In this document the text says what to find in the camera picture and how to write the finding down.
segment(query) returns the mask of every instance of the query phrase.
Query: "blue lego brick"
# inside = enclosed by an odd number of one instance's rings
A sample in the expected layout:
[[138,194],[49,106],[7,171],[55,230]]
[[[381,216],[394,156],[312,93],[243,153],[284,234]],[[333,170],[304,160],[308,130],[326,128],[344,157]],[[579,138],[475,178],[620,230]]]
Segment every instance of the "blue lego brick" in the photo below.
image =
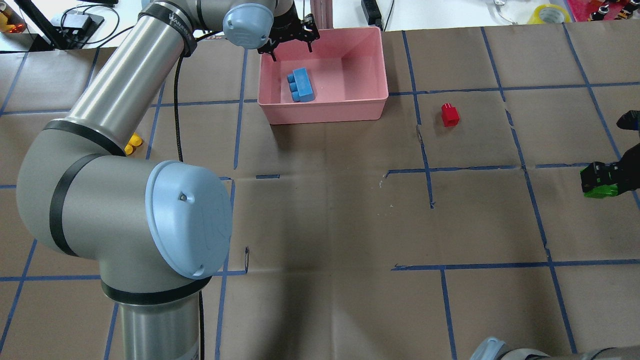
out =
[[293,70],[293,74],[287,75],[287,82],[293,101],[308,102],[316,99],[314,90],[311,88],[307,68]]

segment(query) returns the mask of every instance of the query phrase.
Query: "red block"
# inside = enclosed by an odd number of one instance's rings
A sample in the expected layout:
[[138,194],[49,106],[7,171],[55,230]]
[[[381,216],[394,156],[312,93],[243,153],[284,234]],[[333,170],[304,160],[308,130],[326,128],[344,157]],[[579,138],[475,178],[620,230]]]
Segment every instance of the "red block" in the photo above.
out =
[[456,108],[449,103],[442,105],[442,122],[444,126],[456,126],[458,125],[458,121],[460,121],[460,115],[458,115]]

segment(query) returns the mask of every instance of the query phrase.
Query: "yellow tape roll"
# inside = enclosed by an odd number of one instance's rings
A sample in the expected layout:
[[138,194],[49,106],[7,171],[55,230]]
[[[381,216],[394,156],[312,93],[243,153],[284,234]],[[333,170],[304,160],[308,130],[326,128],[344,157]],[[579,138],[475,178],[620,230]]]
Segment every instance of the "yellow tape roll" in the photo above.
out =
[[569,13],[558,5],[544,4],[533,11],[528,24],[560,24],[571,22]]

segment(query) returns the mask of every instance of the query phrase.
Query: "table surface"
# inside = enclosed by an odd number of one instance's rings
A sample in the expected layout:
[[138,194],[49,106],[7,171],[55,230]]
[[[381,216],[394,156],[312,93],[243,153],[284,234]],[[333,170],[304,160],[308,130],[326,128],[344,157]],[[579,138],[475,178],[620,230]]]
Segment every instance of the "table surface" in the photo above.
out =
[[[553,355],[640,343],[640,201],[586,199],[579,178],[638,143],[615,126],[640,98],[638,26],[385,33],[382,118],[273,127],[257,53],[202,42],[180,78],[184,159],[234,205],[228,261],[204,290],[207,358],[468,359],[487,336]],[[112,51],[0,56],[3,359],[122,358],[97,265],[38,244],[15,205],[29,144]],[[177,158],[172,78],[134,158]],[[445,102],[456,127],[442,126]]]

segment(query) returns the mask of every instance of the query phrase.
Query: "pink bin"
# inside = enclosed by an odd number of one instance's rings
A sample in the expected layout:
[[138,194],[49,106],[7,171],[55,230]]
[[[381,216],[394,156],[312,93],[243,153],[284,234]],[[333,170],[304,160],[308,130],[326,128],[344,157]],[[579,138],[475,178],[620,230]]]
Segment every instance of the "pink bin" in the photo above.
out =
[[[382,36],[378,28],[320,30],[313,44],[280,44],[274,62],[268,54],[260,63],[258,103],[269,123],[302,124],[377,120],[389,96]],[[294,102],[287,75],[306,67],[316,99]]]

